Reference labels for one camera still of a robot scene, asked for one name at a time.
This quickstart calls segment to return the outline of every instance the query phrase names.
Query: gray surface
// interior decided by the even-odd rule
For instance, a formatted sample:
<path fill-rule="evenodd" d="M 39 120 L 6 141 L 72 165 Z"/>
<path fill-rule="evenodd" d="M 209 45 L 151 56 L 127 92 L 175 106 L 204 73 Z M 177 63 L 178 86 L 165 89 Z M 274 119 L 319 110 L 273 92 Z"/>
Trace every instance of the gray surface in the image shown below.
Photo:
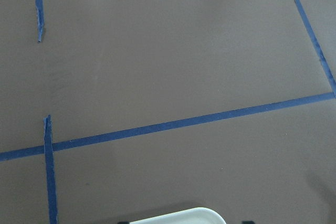
<path fill-rule="evenodd" d="M 301 0 L 324 56 L 336 76 L 336 0 Z"/>
<path fill-rule="evenodd" d="M 2 2 L 2 151 L 330 91 L 293 0 Z"/>
<path fill-rule="evenodd" d="M 333 0 L 302 3 L 335 70 Z M 34 0 L 1 0 L 0 152 L 41 145 L 48 113 L 59 142 L 331 91 L 293 0 L 44 4 L 37 44 Z M 60 223 L 335 223 L 335 121 L 327 101 L 57 152 Z M 1 162 L 0 195 L 1 223 L 47 223 L 44 157 Z"/>
<path fill-rule="evenodd" d="M 56 152 L 59 220 L 205 206 L 227 223 L 334 223 L 335 121 L 328 101 Z"/>

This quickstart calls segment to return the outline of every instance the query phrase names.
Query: diagonal blue tape strip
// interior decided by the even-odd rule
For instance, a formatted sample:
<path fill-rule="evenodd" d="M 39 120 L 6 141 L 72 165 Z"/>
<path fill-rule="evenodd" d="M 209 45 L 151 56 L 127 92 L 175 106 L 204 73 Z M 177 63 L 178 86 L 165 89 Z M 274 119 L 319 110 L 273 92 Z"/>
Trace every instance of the diagonal blue tape strip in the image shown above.
<path fill-rule="evenodd" d="M 44 153 L 47 172 L 47 190 L 49 203 L 49 221 L 50 224 L 57 224 L 57 196 L 54 171 L 54 151 L 52 148 L 51 117 L 44 118 Z"/>
<path fill-rule="evenodd" d="M 44 27 L 43 0 L 35 0 L 35 6 L 37 12 L 38 42 L 41 42 Z"/>
<path fill-rule="evenodd" d="M 325 59 L 325 57 L 323 55 L 321 46 L 320 46 L 320 44 L 319 44 L 319 42 L 317 40 L 317 37 L 315 36 L 315 33 L 314 33 L 314 31 L 313 31 L 310 23 L 309 23 L 309 19 L 308 19 L 307 15 L 306 15 L 305 10 L 303 9 L 301 1 L 300 0 L 295 0 L 295 3 L 296 3 L 298 11 L 300 13 L 301 19 L 302 19 L 302 21 L 304 23 L 304 26 L 306 27 L 306 30 L 307 30 L 308 35 L 310 37 L 310 40 L 311 40 L 311 42 L 312 42 L 312 44 L 314 46 L 314 49 L 315 49 L 318 57 L 320 58 L 321 65 L 323 67 L 325 75 L 328 78 L 328 81 L 330 83 L 332 92 L 334 93 L 334 96 L 336 98 L 336 82 L 335 82 L 335 78 L 332 75 L 331 70 L 330 70 L 330 68 L 328 66 L 327 60 Z"/>
<path fill-rule="evenodd" d="M 54 143 L 54 151 L 334 99 L 332 92 Z M 42 154 L 43 146 L 0 153 L 0 161 Z"/>

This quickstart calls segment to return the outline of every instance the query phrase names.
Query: blue tape strip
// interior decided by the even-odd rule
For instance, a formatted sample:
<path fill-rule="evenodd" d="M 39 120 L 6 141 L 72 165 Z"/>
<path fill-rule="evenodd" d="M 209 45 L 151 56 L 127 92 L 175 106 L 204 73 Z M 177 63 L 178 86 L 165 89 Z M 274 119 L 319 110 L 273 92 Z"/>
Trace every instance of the blue tape strip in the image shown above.
<path fill-rule="evenodd" d="M 245 116 L 245 115 L 251 115 L 251 114 L 256 114 L 256 113 L 262 113 L 262 112 L 267 112 L 267 111 L 272 111 L 272 110 L 280 110 L 280 109 L 290 108 L 290 107 L 309 104 L 309 103 L 321 102 L 321 101 L 326 101 L 326 100 L 331 100 L 331 99 L 334 99 L 334 94 L 332 92 L 325 93 L 325 94 L 312 95 L 310 97 L 298 98 L 298 99 L 288 100 L 284 102 L 277 102 L 277 103 L 265 104 L 265 105 L 260 105 L 260 106 L 248 107 L 244 109 L 215 113 L 215 114 L 210 114 L 210 115 L 197 116 L 197 117 L 189 118 L 189 119 L 182 119 L 182 120 L 177 120 L 177 121 L 172 121 L 172 122 L 167 122 L 167 123 L 154 124 L 154 125 L 124 130 L 124 131 L 117 131 L 117 132 L 106 133 L 106 134 L 97 135 L 97 136 L 90 136 L 90 137 L 84 137 L 84 138 L 79 138 L 75 140 L 54 143 L 53 148 L 54 148 L 54 151 L 61 151 L 61 150 L 69 149 L 69 148 L 75 148 L 75 147 L 80 147 L 80 146 L 85 146 L 85 145 L 90 145 L 90 144 L 95 144 L 95 143 L 112 141 L 112 140 L 117 140 L 117 139 L 126 138 L 126 137 L 144 135 L 144 134 L 154 133 L 158 131 L 166 131 L 166 130 L 181 128 L 181 127 L 186 127 L 186 126 L 191 126 L 191 125 L 214 122 L 214 121 L 235 118 L 235 117 Z M 43 152 L 44 152 L 43 146 L 36 146 L 36 147 L 28 148 L 28 149 L 21 149 L 21 150 L 16 150 L 16 151 L 11 151 L 11 152 L 3 152 L 3 153 L 0 153 L 0 161 L 20 158 L 20 157 L 25 157 L 25 156 L 38 155 L 38 154 L 42 154 Z"/>
<path fill-rule="evenodd" d="M 41 42 L 44 27 L 43 0 L 35 0 L 35 6 L 37 12 L 38 42 Z"/>
<path fill-rule="evenodd" d="M 46 159 L 47 190 L 50 224 L 57 224 L 57 197 L 54 171 L 54 151 L 52 149 L 51 117 L 44 118 L 44 152 Z"/>
<path fill-rule="evenodd" d="M 328 66 L 328 63 L 327 63 L 327 60 L 325 59 L 324 55 L 323 55 L 323 52 L 322 52 L 322 49 L 321 49 L 321 46 L 315 36 L 315 33 L 309 23 L 309 20 L 308 20 L 308 17 L 306 16 L 306 12 L 305 10 L 303 9 L 303 6 L 301 4 L 301 1 L 300 0 L 295 0 L 295 3 L 296 3 L 296 6 L 297 6 L 297 9 L 300 13 L 300 16 L 302 18 L 302 21 L 304 23 L 304 26 L 306 27 L 306 30 L 308 32 L 308 35 L 310 37 L 310 40 L 315 48 L 315 51 L 318 55 L 318 57 L 320 58 L 320 62 L 321 62 L 321 65 L 323 67 L 323 70 L 324 70 L 324 73 L 325 75 L 327 76 L 328 78 L 328 81 L 330 83 L 330 86 L 331 86 L 331 89 L 332 89 L 332 92 L 334 93 L 334 96 L 336 98 L 336 82 L 335 82 L 335 78 L 333 77 L 332 73 L 331 73 L 331 70 Z"/>

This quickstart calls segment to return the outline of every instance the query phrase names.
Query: horizontal blue tape line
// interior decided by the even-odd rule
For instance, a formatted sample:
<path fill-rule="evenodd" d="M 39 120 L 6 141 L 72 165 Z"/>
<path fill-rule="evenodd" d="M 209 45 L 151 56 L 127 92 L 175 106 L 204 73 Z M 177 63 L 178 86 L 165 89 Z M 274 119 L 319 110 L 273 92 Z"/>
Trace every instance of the horizontal blue tape line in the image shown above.
<path fill-rule="evenodd" d="M 306 30 L 307 30 L 308 35 L 310 37 L 310 40 L 311 40 L 311 42 L 312 42 L 312 44 L 314 46 L 314 49 L 315 49 L 318 57 L 320 58 L 321 65 L 323 67 L 325 75 L 328 78 L 328 81 L 330 83 L 332 92 L 334 93 L 334 96 L 336 98 L 336 81 L 335 81 L 335 78 L 332 75 L 331 70 L 330 70 L 330 68 L 328 66 L 327 60 L 325 59 L 325 57 L 323 55 L 321 46 L 320 46 L 320 44 L 319 44 L 319 42 L 317 40 L 317 37 L 315 36 L 315 33 L 314 33 L 314 31 L 313 31 L 310 23 L 309 23 L 309 19 L 308 19 L 307 15 L 306 15 L 305 10 L 303 9 L 301 1 L 300 0 L 295 0 L 295 3 L 296 3 L 298 11 L 300 13 L 301 19 L 302 19 L 302 21 L 304 23 L 304 26 L 306 27 Z"/>
<path fill-rule="evenodd" d="M 42 41 L 43 27 L 44 27 L 44 12 L 43 12 L 43 0 L 35 0 L 36 12 L 37 12 L 37 32 L 38 42 Z"/>
<path fill-rule="evenodd" d="M 215 114 L 210 114 L 210 115 L 196 116 L 194 118 L 181 119 L 181 120 L 176 120 L 172 122 L 153 124 L 149 126 L 143 126 L 143 127 L 138 127 L 134 129 L 106 133 L 106 134 L 101 134 L 101 135 L 96 135 L 96 136 L 78 138 L 75 140 L 54 143 L 53 148 L 54 148 L 54 152 L 61 151 L 61 150 L 66 150 L 70 148 L 75 148 L 75 147 L 80 147 L 80 146 L 85 146 L 85 145 L 90 145 L 90 144 L 96 144 L 96 143 L 101 143 L 101 142 L 106 142 L 106 141 L 112 141 L 112 140 L 117 140 L 117 139 L 126 138 L 126 137 L 139 136 L 139 135 L 144 135 L 144 134 L 149 134 L 149 133 L 154 133 L 154 132 L 159 132 L 159 131 L 166 131 L 166 130 L 181 128 L 181 127 L 187 127 L 191 125 L 197 125 L 197 124 L 214 122 L 214 121 L 219 121 L 219 120 L 224 120 L 224 119 L 236 118 L 239 116 L 252 115 L 252 114 L 267 112 L 267 111 L 272 111 L 272 110 L 280 110 L 280 109 L 285 109 L 285 108 L 290 108 L 294 106 L 299 106 L 299 105 L 304 105 L 304 104 L 309 104 L 309 103 L 314 103 L 314 102 L 320 102 L 320 101 L 325 101 L 325 100 L 331 100 L 331 99 L 334 99 L 334 94 L 332 92 L 325 93 L 325 94 L 317 94 L 317 95 L 312 95 L 310 97 L 297 98 L 297 99 L 292 99 L 292 100 L 283 101 L 283 102 L 270 103 L 270 104 L 253 106 L 253 107 L 248 107 L 248 108 L 238 109 L 238 110 L 231 110 L 231 111 L 226 111 L 226 112 L 220 112 L 220 113 L 215 113 Z M 36 146 L 36 147 L 28 148 L 28 149 L 21 149 L 17 151 L 0 153 L 0 161 L 10 160 L 10 159 L 19 158 L 19 157 L 25 157 L 25 156 L 38 155 L 44 152 L 43 146 Z"/>
<path fill-rule="evenodd" d="M 54 151 L 52 149 L 51 116 L 44 118 L 44 153 L 46 160 L 49 223 L 57 224 L 57 196 L 54 170 Z"/>

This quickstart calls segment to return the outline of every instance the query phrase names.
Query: white plastic object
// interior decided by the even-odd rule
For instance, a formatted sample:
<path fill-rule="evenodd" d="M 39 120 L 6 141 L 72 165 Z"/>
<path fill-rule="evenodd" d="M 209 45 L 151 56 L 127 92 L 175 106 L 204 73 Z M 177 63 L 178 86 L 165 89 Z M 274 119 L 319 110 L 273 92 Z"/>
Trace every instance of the white plastic object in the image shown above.
<path fill-rule="evenodd" d="M 204 207 L 197 207 L 133 221 L 130 224 L 226 224 L 226 222 L 215 211 Z"/>

